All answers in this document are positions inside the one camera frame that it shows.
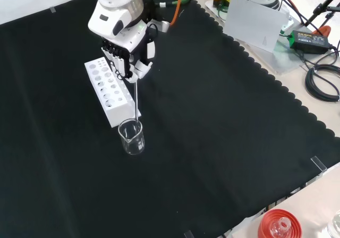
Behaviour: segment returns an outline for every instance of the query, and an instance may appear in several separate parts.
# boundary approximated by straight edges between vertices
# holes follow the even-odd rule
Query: robotic hand
[[[102,50],[120,79],[135,83],[150,70],[155,43],[148,24],[155,19],[153,0],[98,0],[88,27],[104,38]]]

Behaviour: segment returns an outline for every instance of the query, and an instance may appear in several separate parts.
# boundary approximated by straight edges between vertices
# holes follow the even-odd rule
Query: orange cable
[[[170,26],[172,26],[176,22],[177,16],[179,14],[180,6],[181,6],[181,0],[178,0],[175,15],[174,15],[174,18],[172,19],[172,21],[170,23]]]

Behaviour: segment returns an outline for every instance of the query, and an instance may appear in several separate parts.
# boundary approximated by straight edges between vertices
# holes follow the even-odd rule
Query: red lid
[[[292,224],[292,234],[290,238],[301,238],[302,237],[302,229],[299,221],[295,218],[293,214],[286,210],[274,209],[267,212],[260,223],[258,230],[259,238],[272,238],[270,233],[270,225],[279,220],[280,218],[286,217],[291,221]]]

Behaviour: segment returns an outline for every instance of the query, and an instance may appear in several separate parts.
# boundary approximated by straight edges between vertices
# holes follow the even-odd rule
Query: glass beaker
[[[331,238],[340,238],[340,211],[338,211],[332,221],[327,225],[327,231]]]
[[[124,120],[118,127],[118,132],[122,139],[122,144],[126,153],[137,155],[143,152],[145,141],[143,126],[135,119]]]

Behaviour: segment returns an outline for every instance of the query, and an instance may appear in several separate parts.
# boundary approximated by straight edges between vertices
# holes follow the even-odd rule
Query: table
[[[340,210],[340,166],[289,197],[274,209],[292,213],[300,222],[302,237],[322,237],[322,230]],[[247,227],[232,234],[233,238],[257,238],[257,230],[263,215]]]
[[[8,233],[217,237],[316,176],[312,156],[324,150],[327,166],[339,161],[332,133],[196,5],[159,34],[158,70],[140,87],[146,151],[128,156],[83,67],[103,55],[87,28],[96,1],[75,0],[0,31]]]
[[[205,7],[205,2],[208,0],[196,0],[198,4],[201,5],[206,12],[215,19],[219,23],[220,26],[223,26],[221,20],[213,14],[208,8]],[[295,97],[302,102],[303,106],[306,106],[309,112],[315,114],[318,120],[324,122],[328,129],[331,129],[335,136],[340,137],[340,104],[339,103],[326,103],[319,101],[313,97],[311,97],[304,87],[304,78],[306,75],[305,68],[303,68],[302,63],[297,65],[296,69],[288,72],[286,74],[277,74],[273,67],[270,67],[267,63],[262,61],[259,56],[257,56],[254,51],[252,51],[251,47],[239,41],[241,46],[245,48],[245,51],[249,53],[251,57],[255,59],[257,63],[260,63],[263,68],[265,68],[269,74],[275,76],[276,80],[280,81],[283,86],[287,87],[290,92],[295,94]],[[340,66],[340,61],[337,61],[335,64]],[[327,74],[325,75],[326,79],[329,79],[333,82],[338,88],[340,88],[340,83],[338,77],[335,75]],[[321,81],[316,82],[320,85],[321,89],[324,89],[325,92],[329,94],[334,94],[331,87]]]

